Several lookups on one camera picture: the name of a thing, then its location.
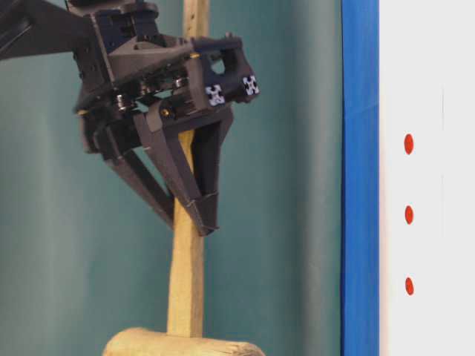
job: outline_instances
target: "gripper jaw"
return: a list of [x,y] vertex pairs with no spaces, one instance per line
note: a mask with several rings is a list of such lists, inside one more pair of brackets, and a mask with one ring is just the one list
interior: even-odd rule
[[[204,115],[177,118],[164,111],[161,102],[148,113],[134,116],[145,152],[162,174],[166,185],[180,201],[205,236],[217,227],[217,179],[220,147],[232,123],[230,107]],[[195,130],[192,143],[193,170],[186,161],[178,134]]]

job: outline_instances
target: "wooden pole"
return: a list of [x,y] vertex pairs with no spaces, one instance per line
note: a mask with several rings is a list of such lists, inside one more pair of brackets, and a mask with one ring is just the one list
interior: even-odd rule
[[[184,0],[183,32],[186,38],[207,36],[209,0]],[[186,159],[193,170],[191,144],[194,131],[180,134]],[[174,242],[168,293],[167,334],[203,336],[203,238],[178,200],[174,210]]]

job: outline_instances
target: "white board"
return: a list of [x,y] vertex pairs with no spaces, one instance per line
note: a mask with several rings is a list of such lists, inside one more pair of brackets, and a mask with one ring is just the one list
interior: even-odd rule
[[474,355],[475,3],[379,6],[380,355]]

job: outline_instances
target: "wooden stick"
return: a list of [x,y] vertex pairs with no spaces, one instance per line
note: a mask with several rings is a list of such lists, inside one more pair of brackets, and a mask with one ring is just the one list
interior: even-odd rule
[[[209,0],[184,0],[185,37],[207,36]],[[186,159],[193,170],[191,143],[193,131],[180,134]],[[167,334],[181,337],[203,336],[203,238],[188,213],[175,200],[174,242],[168,293]]]
[[108,342],[102,356],[265,356],[250,343],[172,337],[145,329],[120,332]]

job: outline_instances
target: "screw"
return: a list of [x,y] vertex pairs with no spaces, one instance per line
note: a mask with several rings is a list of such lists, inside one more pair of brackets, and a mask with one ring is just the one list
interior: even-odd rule
[[169,109],[164,108],[164,109],[162,109],[162,110],[160,111],[160,114],[161,114],[163,117],[169,117],[169,116],[171,115],[171,111],[170,111]]

